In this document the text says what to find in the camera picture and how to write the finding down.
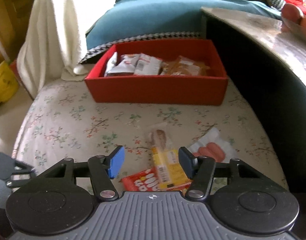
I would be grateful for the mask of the white sausage snack pack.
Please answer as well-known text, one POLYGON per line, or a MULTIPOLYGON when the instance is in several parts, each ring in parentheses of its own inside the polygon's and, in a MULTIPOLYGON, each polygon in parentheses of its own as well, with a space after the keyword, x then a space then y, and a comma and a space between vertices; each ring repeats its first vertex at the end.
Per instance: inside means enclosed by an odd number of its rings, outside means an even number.
POLYGON ((238 158, 237 151, 222 139, 215 127, 189 146, 188 150, 196 157, 211 157, 217 163, 229 163, 231 159, 238 158))

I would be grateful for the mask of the yellow stick snack pack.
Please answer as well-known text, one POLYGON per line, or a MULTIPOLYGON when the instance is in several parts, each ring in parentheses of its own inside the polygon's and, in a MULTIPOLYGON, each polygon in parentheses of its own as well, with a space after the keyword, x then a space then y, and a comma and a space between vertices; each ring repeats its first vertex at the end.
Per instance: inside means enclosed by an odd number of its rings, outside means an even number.
POLYGON ((168 124, 160 123, 148 127, 146 139, 152 151, 160 190, 181 191, 188 188, 191 180, 179 163, 178 150, 171 140, 168 124))

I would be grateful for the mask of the red gummy candy bag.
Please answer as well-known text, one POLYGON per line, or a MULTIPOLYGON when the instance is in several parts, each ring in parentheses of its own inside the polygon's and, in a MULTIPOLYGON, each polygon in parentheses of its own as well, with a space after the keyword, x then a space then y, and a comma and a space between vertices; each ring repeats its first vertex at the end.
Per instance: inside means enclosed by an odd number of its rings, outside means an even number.
POLYGON ((160 182, 167 182, 171 178, 171 173, 166 167, 159 166, 153 167, 136 174, 124 177, 121 179, 124 189, 126 191, 139 191, 139 192, 157 192, 157 191, 181 191, 183 194, 191 185, 189 179, 185 180, 183 184, 172 183, 167 185, 166 188, 160 186, 160 182))

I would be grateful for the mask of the white red snack pouch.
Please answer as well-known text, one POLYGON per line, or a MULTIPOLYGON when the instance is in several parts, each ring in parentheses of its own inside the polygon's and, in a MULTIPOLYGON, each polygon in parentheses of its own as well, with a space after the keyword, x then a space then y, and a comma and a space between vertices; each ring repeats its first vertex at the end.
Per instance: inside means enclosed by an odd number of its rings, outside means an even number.
POLYGON ((124 54, 118 57, 118 53, 114 52, 106 64, 104 76, 133 75, 139 56, 139 54, 124 54))

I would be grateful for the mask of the brown tofu snack pack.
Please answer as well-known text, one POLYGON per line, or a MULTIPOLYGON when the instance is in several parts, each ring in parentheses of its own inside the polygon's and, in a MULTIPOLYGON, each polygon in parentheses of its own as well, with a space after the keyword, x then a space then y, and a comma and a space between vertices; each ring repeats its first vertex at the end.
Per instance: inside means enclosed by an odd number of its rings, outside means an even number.
POLYGON ((210 70, 211 68, 203 62, 179 56, 174 61, 163 61, 160 67, 160 75, 207 76, 210 70))

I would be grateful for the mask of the red white barcode snack pack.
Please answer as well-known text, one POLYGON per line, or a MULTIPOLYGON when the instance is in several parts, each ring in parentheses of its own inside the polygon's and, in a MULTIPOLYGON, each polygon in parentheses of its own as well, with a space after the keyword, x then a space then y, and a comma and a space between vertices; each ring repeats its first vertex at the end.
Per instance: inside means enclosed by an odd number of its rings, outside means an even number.
POLYGON ((158 75, 161 64, 161 59, 141 53, 134 75, 158 75))

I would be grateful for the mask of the floral ottoman cover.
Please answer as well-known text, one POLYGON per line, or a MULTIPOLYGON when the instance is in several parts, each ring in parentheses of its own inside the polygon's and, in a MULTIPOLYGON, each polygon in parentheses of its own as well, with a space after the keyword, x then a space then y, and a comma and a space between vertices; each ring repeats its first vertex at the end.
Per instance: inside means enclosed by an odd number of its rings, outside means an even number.
POLYGON ((43 87, 17 135, 12 156, 42 173, 64 158, 77 162, 125 149, 124 164, 113 181, 152 168, 147 141, 151 126, 162 125, 173 146, 189 147, 218 130, 217 141, 270 179, 287 187, 274 149, 250 105, 230 82, 220 106, 97 103, 84 82, 58 79, 43 87))

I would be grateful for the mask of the red cardboard box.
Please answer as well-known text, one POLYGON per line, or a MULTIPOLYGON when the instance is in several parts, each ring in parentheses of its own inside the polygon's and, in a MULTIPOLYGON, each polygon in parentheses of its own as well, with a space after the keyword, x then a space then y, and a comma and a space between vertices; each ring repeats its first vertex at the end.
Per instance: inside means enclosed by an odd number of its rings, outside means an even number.
POLYGON ((182 105, 222 104, 228 77, 212 41, 165 39, 114 44, 85 78, 95 102, 157 103, 182 105), (105 77, 111 56, 145 53, 165 61, 184 56, 210 67, 207 76, 113 76, 105 77))

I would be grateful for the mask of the yellow bag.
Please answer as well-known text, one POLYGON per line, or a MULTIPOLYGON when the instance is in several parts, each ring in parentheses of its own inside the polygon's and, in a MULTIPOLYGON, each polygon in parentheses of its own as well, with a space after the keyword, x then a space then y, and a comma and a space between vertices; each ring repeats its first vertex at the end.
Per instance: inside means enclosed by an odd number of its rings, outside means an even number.
POLYGON ((0 63, 0 103, 9 101, 18 91, 20 85, 7 61, 0 63))

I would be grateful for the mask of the blue sofa throw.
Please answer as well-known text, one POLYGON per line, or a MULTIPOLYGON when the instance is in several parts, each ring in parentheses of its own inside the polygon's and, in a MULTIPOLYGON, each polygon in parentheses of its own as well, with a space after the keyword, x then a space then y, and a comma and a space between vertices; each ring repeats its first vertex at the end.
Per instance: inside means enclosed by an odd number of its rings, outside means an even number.
POLYGON ((247 0, 119 0, 86 35, 82 62, 131 41, 200 38, 202 7, 237 10, 280 19, 281 13, 258 1, 247 0))

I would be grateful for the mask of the cream white blanket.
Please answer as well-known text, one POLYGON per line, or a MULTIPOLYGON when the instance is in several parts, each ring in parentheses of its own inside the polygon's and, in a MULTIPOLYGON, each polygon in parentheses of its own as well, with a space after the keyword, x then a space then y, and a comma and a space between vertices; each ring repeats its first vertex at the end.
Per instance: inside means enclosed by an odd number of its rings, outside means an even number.
POLYGON ((47 83, 82 81, 90 68, 86 34, 116 0, 34 0, 25 42, 17 57, 17 71, 35 98, 47 83))

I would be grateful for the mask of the wooden cabinet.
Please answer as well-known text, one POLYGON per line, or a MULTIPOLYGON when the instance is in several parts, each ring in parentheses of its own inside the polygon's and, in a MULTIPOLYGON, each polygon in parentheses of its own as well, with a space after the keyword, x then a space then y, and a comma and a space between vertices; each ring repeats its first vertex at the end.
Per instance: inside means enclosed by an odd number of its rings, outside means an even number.
POLYGON ((0 0, 0 63, 14 60, 24 43, 34 0, 0 0))

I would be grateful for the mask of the glass fruit bowl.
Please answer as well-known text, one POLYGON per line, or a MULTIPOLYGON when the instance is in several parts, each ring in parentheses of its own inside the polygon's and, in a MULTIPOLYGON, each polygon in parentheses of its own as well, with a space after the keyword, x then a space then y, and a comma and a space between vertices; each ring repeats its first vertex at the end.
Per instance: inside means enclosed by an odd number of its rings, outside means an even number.
POLYGON ((299 24, 282 17, 282 22, 284 25, 298 38, 306 41, 306 28, 300 26, 299 24))

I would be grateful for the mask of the apple in bowl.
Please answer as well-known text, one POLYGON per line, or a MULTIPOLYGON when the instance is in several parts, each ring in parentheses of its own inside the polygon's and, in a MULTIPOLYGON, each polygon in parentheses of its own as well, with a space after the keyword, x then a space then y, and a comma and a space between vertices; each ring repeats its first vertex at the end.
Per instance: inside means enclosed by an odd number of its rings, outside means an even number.
POLYGON ((285 3, 281 10, 282 18, 287 19, 293 23, 300 25, 302 18, 304 17, 303 12, 299 7, 285 3))

